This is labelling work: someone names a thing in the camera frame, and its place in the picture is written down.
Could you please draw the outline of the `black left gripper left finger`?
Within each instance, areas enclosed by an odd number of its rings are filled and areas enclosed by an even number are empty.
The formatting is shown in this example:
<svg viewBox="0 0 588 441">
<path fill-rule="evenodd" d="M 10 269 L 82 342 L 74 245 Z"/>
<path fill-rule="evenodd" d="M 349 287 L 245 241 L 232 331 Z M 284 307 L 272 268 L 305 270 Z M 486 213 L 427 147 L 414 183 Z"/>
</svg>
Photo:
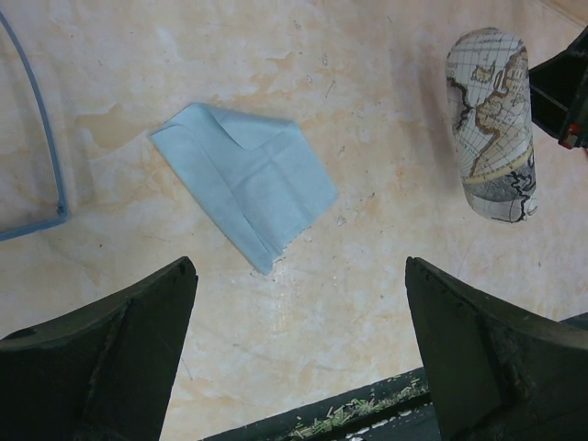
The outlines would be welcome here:
<svg viewBox="0 0 588 441">
<path fill-rule="evenodd" d="M 197 285 L 183 256 L 2 338 L 2 439 L 159 439 Z"/>
</svg>

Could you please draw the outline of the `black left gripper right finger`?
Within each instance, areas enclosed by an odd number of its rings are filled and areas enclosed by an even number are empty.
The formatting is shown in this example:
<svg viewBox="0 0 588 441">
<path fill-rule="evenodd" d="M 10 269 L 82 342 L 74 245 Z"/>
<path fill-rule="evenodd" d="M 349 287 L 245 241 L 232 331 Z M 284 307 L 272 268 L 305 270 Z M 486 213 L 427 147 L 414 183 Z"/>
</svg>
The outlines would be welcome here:
<svg viewBox="0 0 588 441">
<path fill-rule="evenodd" d="M 443 439 L 586 439 L 586 314 L 553 321 L 422 258 L 405 287 Z"/>
</svg>

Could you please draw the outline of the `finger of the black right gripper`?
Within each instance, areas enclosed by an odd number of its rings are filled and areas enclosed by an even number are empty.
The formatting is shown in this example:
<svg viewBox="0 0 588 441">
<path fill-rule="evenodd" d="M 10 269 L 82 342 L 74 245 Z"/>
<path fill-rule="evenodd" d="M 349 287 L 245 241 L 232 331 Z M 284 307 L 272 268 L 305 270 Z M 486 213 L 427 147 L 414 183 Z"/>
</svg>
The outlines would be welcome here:
<svg viewBox="0 0 588 441">
<path fill-rule="evenodd" d="M 563 147 L 587 145 L 587 31 L 529 71 L 532 120 Z"/>
</svg>

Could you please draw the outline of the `map print glasses case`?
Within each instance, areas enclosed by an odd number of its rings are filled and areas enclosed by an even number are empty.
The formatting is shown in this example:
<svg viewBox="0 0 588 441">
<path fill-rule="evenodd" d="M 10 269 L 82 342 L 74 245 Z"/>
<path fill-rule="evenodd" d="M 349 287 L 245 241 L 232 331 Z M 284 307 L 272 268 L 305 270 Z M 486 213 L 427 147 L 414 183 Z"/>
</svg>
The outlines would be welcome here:
<svg viewBox="0 0 588 441">
<path fill-rule="evenodd" d="M 500 222 L 537 210 L 529 69 L 515 34 L 463 35 L 446 61 L 447 101 L 461 184 L 469 206 Z"/>
</svg>

